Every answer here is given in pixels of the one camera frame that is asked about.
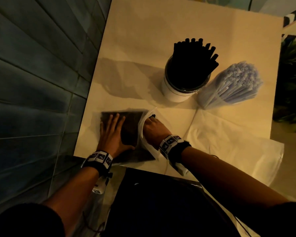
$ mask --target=wrist strap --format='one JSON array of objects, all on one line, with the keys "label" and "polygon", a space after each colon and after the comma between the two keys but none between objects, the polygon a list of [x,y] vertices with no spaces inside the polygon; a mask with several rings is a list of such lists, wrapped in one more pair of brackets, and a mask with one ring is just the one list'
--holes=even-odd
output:
[{"label": "wrist strap", "polygon": [[181,153],[188,146],[190,143],[178,135],[169,135],[161,142],[159,150],[171,163],[181,163]]},{"label": "wrist strap", "polygon": [[107,176],[112,166],[113,157],[105,151],[96,151],[90,155],[81,165],[82,167],[93,167],[99,171],[99,177]]}]

